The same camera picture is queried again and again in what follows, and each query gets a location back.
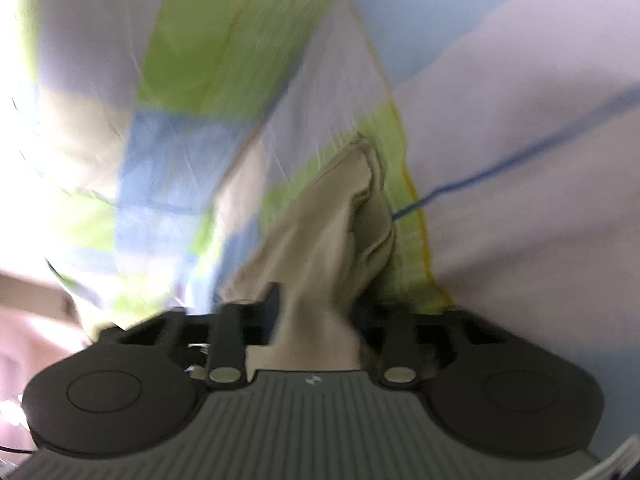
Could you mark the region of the beige garment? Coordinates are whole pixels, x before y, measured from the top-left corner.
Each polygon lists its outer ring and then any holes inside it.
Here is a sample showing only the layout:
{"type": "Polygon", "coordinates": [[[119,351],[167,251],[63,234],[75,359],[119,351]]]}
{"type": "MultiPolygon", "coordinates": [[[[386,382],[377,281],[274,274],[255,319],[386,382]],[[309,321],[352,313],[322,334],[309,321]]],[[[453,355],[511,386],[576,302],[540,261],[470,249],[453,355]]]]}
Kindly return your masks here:
{"type": "Polygon", "coordinates": [[[224,284],[224,301],[265,298],[280,286],[280,312],[247,370],[359,370],[352,307],[382,272],[395,231],[373,144],[356,136],[280,214],[253,255],[224,284]]]}

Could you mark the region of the checkered quilt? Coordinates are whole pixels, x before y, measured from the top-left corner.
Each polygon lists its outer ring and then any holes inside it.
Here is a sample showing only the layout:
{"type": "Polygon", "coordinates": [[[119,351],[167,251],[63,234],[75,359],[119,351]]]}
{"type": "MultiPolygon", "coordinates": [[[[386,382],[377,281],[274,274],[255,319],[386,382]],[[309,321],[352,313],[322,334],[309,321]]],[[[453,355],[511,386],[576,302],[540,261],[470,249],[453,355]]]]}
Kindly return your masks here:
{"type": "Polygon", "coordinates": [[[47,263],[138,318],[207,310],[352,136],[388,299],[530,332],[639,321],[639,0],[18,0],[47,263]]]}

